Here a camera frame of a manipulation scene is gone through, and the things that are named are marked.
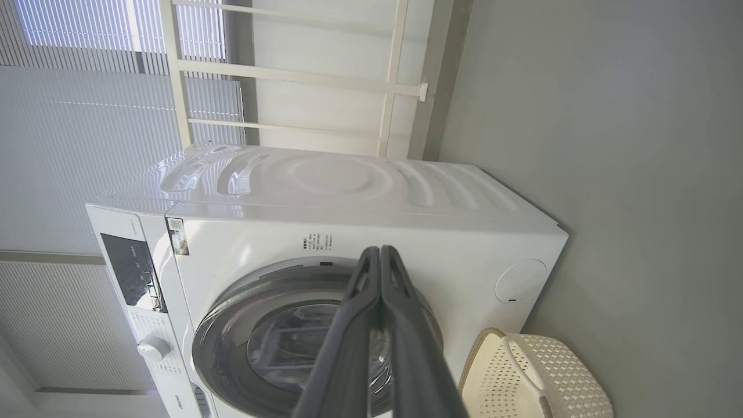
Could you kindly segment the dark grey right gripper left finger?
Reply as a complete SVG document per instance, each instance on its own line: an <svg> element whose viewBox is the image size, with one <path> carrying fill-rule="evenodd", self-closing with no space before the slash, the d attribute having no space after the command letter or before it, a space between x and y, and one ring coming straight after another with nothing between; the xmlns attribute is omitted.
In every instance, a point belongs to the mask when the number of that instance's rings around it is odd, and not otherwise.
<svg viewBox="0 0 743 418"><path fill-rule="evenodd" d="M380 249L362 252L294 418L370 418L372 330L381 299Z"/></svg>

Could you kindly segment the white front-load washing machine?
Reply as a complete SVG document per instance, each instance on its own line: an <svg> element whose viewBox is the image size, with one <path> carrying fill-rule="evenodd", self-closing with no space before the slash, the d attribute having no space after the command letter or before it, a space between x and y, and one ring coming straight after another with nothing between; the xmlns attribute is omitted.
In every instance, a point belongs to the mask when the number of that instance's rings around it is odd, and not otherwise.
<svg viewBox="0 0 743 418"><path fill-rule="evenodd" d="M85 206L136 344L170 418L260 418L203 383L194 334L215 304L284 268L356 266L392 246L427 299L454 382L488 327L518 333L568 241L557 220L473 165L199 143ZM166 217L181 218L175 255ZM127 306L101 235L146 242L167 313Z"/></svg>

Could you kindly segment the round glass washing machine door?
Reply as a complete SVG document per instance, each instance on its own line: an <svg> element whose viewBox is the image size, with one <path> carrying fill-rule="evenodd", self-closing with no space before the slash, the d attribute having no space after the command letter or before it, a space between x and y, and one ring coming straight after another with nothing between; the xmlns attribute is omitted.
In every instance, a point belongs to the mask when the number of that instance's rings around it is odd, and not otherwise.
<svg viewBox="0 0 743 418"><path fill-rule="evenodd" d="M230 292L194 332L193 362L203 383L247 415L294 418L354 269L284 268ZM443 350L438 321L419 294ZM377 319L370 339L370 418L392 415L392 337L381 294Z"/></svg>

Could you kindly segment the white metal rack frame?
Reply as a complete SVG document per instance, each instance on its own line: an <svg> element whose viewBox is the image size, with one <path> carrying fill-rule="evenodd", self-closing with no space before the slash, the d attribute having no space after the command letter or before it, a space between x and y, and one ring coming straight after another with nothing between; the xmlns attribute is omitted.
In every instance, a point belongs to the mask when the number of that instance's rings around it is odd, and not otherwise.
<svg viewBox="0 0 743 418"><path fill-rule="evenodd" d="M435 0L157 0L179 145L406 158Z"/></svg>

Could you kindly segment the white washing machine knob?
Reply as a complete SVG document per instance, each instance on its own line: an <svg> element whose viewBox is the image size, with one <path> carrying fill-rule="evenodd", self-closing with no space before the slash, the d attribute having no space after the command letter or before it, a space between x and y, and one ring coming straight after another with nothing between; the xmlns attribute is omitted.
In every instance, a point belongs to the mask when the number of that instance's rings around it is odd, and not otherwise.
<svg viewBox="0 0 743 418"><path fill-rule="evenodd" d="M137 344L138 354L149 362L161 362L171 352L169 343L159 336L146 335Z"/></svg>

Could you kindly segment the dark QR code sticker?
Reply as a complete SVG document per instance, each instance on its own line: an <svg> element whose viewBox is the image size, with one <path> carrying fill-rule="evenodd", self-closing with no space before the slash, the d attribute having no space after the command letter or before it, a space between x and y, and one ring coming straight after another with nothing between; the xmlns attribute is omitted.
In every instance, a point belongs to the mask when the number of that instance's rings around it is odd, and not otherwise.
<svg viewBox="0 0 743 418"><path fill-rule="evenodd" d="M189 255L189 246L184 228L184 221L181 218L166 217L167 229L172 251L175 255Z"/></svg>

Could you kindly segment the black control display panel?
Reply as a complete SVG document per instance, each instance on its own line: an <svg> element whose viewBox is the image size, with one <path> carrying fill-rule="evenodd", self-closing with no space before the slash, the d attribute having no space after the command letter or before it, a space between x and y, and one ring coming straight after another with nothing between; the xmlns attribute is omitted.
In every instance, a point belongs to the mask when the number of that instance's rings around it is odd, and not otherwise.
<svg viewBox="0 0 743 418"><path fill-rule="evenodd" d="M101 238L125 304L167 313L147 243L112 235Z"/></svg>

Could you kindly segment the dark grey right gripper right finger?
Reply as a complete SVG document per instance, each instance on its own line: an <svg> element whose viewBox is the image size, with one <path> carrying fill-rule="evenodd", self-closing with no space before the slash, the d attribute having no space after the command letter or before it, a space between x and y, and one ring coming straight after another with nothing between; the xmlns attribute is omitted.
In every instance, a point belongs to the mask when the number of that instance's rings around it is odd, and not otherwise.
<svg viewBox="0 0 743 418"><path fill-rule="evenodd" d="M392 337L392 418L468 418L427 304L392 246L380 249L380 287Z"/></svg>

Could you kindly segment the cream perforated laundry basket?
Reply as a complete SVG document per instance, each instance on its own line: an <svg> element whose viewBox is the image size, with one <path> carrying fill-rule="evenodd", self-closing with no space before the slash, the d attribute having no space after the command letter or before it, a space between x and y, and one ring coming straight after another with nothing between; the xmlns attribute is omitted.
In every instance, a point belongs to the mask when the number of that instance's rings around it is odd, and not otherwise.
<svg viewBox="0 0 743 418"><path fill-rule="evenodd" d="M470 418L615 418L602 386L562 342L483 330L459 381Z"/></svg>

